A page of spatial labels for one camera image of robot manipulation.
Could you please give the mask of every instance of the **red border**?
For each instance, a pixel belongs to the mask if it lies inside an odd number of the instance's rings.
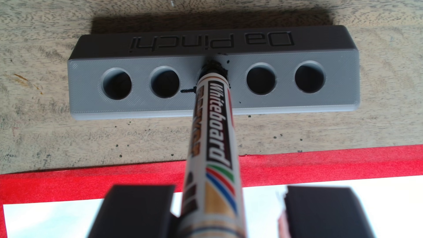
[[[423,175],[423,145],[344,149],[239,158],[243,187]],[[113,184],[176,184],[185,161],[0,175],[3,204],[103,198]]]

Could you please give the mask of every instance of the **gray 3d-printed block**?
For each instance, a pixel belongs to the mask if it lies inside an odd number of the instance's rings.
[[[75,119],[191,116],[207,60],[234,114],[352,111],[359,54],[344,26],[84,35],[68,60]]]

